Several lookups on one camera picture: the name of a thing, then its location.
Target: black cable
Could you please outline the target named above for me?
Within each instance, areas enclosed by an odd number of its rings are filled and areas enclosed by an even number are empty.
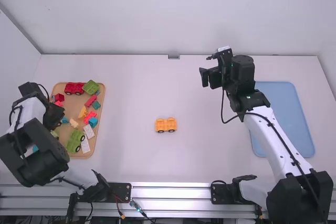
[[[227,121],[225,122],[224,119],[223,119],[223,103],[224,103],[224,89],[223,89],[223,93],[222,93],[222,108],[221,108],[221,117],[220,117],[220,118],[222,119],[222,123],[226,124],[226,123],[232,121],[233,119],[239,117],[238,115],[236,115],[236,116],[230,118],[229,120],[227,120]],[[271,127],[271,128],[274,130],[274,132],[277,134],[278,138],[280,139],[280,141],[281,141],[282,144],[284,145],[285,149],[286,149],[287,152],[289,153],[290,158],[293,160],[293,164],[297,166],[297,168],[298,168],[298,170],[300,171],[302,177],[304,178],[305,182],[307,183],[307,185],[308,185],[308,187],[309,187],[309,190],[310,190],[310,192],[311,192],[312,195],[313,195],[314,201],[316,202],[317,207],[318,207],[318,209],[319,209],[319,211],[320,211],[320,213],[321,213],[321,216],[322,216],[322,222],[323,222],[323,223],[327,223],[327,221],[324,219],[324,213],[323,213],[323,211],[322,211],[322,207],[321,207],[320,202],[319,202],[319,200],[318,200],[318,198],[317,198],[317,195],[316,195],[316,193],[314,192],[314,189],[312,188],[310,182],[308,181],[307,176],[304,174],[304,172],[303,172],[303,170],[302,170],[302,168],[301,168],[301,166],[300,166],[300,163],[299,163],[299,162],[297,161],[297,159],[294,157],[293,153],[290,151],[289,147],[287,146],[287,144],[285,143],[285,141],[283,140],[283,138],[281,137],[280,133],[277,131],[277,129],[275,128],[275,126],[268,120],[268,118],[266,118],[266,117],[263,116],[263,115],[260,115],[260,114],[257,114],[257,113],[252,113],[252,112],[245,112],[244,115],[255,115],[255,116],[258,116],[258,117],[264,119],[264,120],[268,123],[267,126]]]
[[[17,148],[18,148],[18,150],[20,152],[20,155],[22,156],[23,162],[25,163],[25,165],[29,169],[29,165],[28,165],[27,159],[26,159],[25,154],[24,154],[24,152],[22,150],[22,146],[20,144],[19,137],[18,137],[18,134],[17,134],[17,127],[20,124],[20,118],[21,118],[23,107],[22,107],[22,105],[14,107],[12,109],[12,111],[15,111],[16,109],[19,109],[19,115],[17,116],[17,120],[16,120],[15,126],[14,126],[14,139],[16,141],[16,145],[17,145]]]
[[[222,181],[222,180],[215,180],[215,181],[212,181],[211,185],[214,184],[214,183],[222,183],[224,185],[227,185],[225,181]]]
[[[54,179],[50,180],[49,183],[54,182],[54,181],[57,181],[57,180],[58,180],[58,182],[62,182],[62,181],[64,181],[65,183],[68,183],[68,184],[70,184],[70,185],[76,186],[76,187],[78,187],[79,189],[83,189],[83,190],[85,190],[85,188],[83,187],[83,185],[76,184],[75,182],[69,181],[69,180],[65,179],[64,177],[54,178]]]
[[[40,87],[42,87],[43,89],[44,89],[44,91],[46,92],[46,94],[47,94],[47,99],[48,99],[48,102],[50,101],[50,96],[49,96],[49,93],[48,93],[48,91],[46,90],[46,88],[45,87],[43,87],[43,85],[42,84],[38,84],[38,83],[35,83],[35,84],[37,84],[38,86],[40,86]]]
[[[87,221],[89,221],[89,218],[91,217],[91,215],[92,215],[92,212],[93,212],[93,204],[92,204],[92,202],[90,202],[90,204],[91,204],[91,211],[90,211],[90,214],[89,214],[89,216],[85,219],[85,221],[84,222],[87,222]]]
[[[23,223],[24,221],[27,222],[27,220],[29,219],[30,216],[28,216],[26,219],[23,219],[22,221],[20,221],[18,224]]]

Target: red lego block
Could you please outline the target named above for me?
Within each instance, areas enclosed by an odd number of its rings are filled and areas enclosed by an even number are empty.
[[[94,94],[90,97],[90,99],[84,104],[86,107],[90,107],[91,104],[97,99],[97,96]]]
[[[67,95],[76,94],[81,95],[84,93],[82,87],[85,85],[84,82],[68,82],[65,85],[64,93]]]
[[[55,105],[63,107],[63,104],[60,101],[55,102]]]
[[[62,94],[55,95],[55,102],[57,101],[64,102],[64,95]]]
[[[88,124],[90,118],[93,118],[97,115],[97,113],[95,111],[91,111],[85,118],[84,118],[84,123]]]

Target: teal lego block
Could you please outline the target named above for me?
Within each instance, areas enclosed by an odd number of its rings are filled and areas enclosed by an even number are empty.
[[[36,151],[38,151],[38,147],[36,145],[34,145],[34,147],[33,147],[33,153],[36,152]]]
[[[95,110],[97,110],[97,109],[99,109],[100,108],[100,103],[98,102],[98,101],[95,101],[93,104],[92,104],[92,107],[95,109]]]
[[[92,128],[96,127],[96,125],[98,124],[98,119],[97,118],[90,118],[89,119],[89,124]]]
[[[69,120],[65,116],[63,116],[62,123],[68,123],[68,122],[69,122]]]

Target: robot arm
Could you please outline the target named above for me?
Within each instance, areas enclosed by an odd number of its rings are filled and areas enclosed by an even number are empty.
[[[218,66],[200,68],[203,87],[222,87],[237,117],[257,137],[266,152],[276,184],[261,184],[254,175],[233,179],[228,185],[236,202],[255,202],[268,210],[274,223],[314,223],[328,219],[333,182],[327,172],[316,172],[288,139],[265,95],[255,89],[253,58],[233,56],[219,48],[207,60]]]
[[[10,128],[0,137],[0,158],[24,186],[43,186],[59,181],[75,186],[86,202],[104,199],[109,184],[102,175],[89,169],[69,168],[69,155],[51,130],[60,125],[64,109],[50,103],[38,84],[19,87],[22,98],[15,101],[9,116]]]

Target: yellow lego block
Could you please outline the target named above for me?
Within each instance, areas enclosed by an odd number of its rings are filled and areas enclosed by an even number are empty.
[[[82,107],[82,109],[79,112],[78,118],[83,119],[88,115],[88,110],[86,109],[85,106]]]
[[[155,121],[155,131],[163,133],[165,131],[174,132],[177,130],[177,122],[175,118],[157,119]]]
[[[75,129],[77,129],[78,123],[74,119],[72,119],[72,118],[70,119],[70,124],[71,124],[72,127],[74,127]]]

